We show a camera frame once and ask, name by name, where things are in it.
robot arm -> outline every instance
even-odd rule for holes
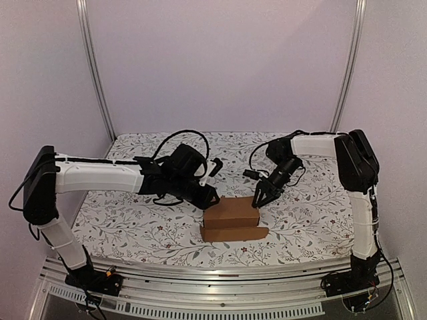
[[[300,155],[333,157],[340,182],[347,191],[354,220],[354,246],[348,273],[335,273],[324,279],[327,296],[344,294],[379,284],[376,266],[380,252],[376,244],[378,212],[376,185],[379,164],[361,130],[348,134],[308,134],[296,131],[268,143],[266,155],[276,165],[268,177],[260,177],[253,207],[262,207],[284,192],[292,174],[303,167]]]
[[[157,195],[158,200],[170,194],[207,209],[220,201],[215,188],[206,181],[221,167],[219,159],[207,161],[184,144],[167,157],[135,157],[132,161],[70,157],[44,146],[25,177],[23,214],[61,256],[69,273],[67,284],[118,295],[121,276],[111,270],[103,273],[93,269],[86,249],[77,242],[56,208],[56,194],[116,190]]]

cardboard box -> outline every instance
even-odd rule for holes
[[[203,214],[201,238],[205,242],[263,239],[268,228],[258,227],[260,211],[252,207],[253,197],[225,198]]]

floral pattern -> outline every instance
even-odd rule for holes
[[[279,133],[206,133],[210,156],[224,162],[209,184],[218,194],[243,197],[254,194],[256,181],[242,175],[252,150]],[[111,159],[152,155],[167,133],[121,135],[109,153]],[[165,144],[159,156],[179,143],[201,150],[197,135],[185,134]],[[287,187],[281,199],[262,207],[260,225],[270,229],[265,239],[204,243],[199,233],[202,210],[188,203],[161,207],[153,196],[119,191],[90,191],[73,232],[92,255],[166,265],[232,267],[281,265],[349,255],[353,242],[350,200],[342,188],[334,159],[302,157],[307,168],[300,182]],[[275,165],[264,149],[254,155],[254,167]],[[296,181],[302,171],[297,171]]]

metal frame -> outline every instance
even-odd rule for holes
[[[254,320],[255,315],[279,315],[281,312],[307,309],[325,301],[341,299],[341,296],[327,298],[320,288],[320,281],[331,271],[348,270],[348,261],[348,258],[343,258],[283,266],[202,269],[93,258],[95,268],[105,269],[115,263],[117,272],[125,278],[119,297],[103,296],[103,309],[143,315],[144,319],[161,319],[168,312],[180,314],[174,319],[191,319],[191,315],[198,315],[193,318],[195,320],[201,319],[199,315],[203,314],[211,315],[211,319],[215,315],[218,320],[232,320],[232,315],[248,314],[248,317],[241,316],[240,320],[249,320],[251,316]],[[395,274],[394,290],[402,316],[405,320],[415,320],[414,306],[400,264],[397,259],[391,263]],[[377,272],[381,281],[379,287],[389,286],[391,274],[384,261],[378,265]],[[41,319],[49,293],[83,303],[83,291],[64,284],[65,275],[60,261],[47,258],[37,283],[38,292],[31,310],[31,320]]]
[[[101,116],[105,125],[105,129],[107,130],[108,137],[111,141],[115,141],[117,135],[115,134],[113,121],[111,120],[111,116],[108,111],[107,101],[105,100],[101,78],[99,76],[98,66],[96,63],[95,51],[93,48],[93,41],[89,26],[89,17],[87,16],[86,0],[77,0],[77,12],[80,20],[80,29],[81,35],[83,37],[87,63],[89,65],[89,70],[91,71],[93,88],[95,89],[99,110],[101,111]]]
[[[346,72],[344,74],[344,79],[342,81],[341,91],[338,97],[338,103],[335,108],[334,116],[332,118],[332,124],[329,129],[330,132],[337,132],[338,127],[340,126],[342,112],[344,110],[344,106],[346,104],[346,100],[348,96],[348,91],[350,89],[350,85],[352,82],[354,66],[356,64],[356,58],[359,50],[360,38],[362,36],[362,27],[363,27],[363,21],[365,17],[365,8],[366,8],[366,0],[357,0],[356,16],[354,17],[352,42],[350,45],[350,52],[348,55]]]

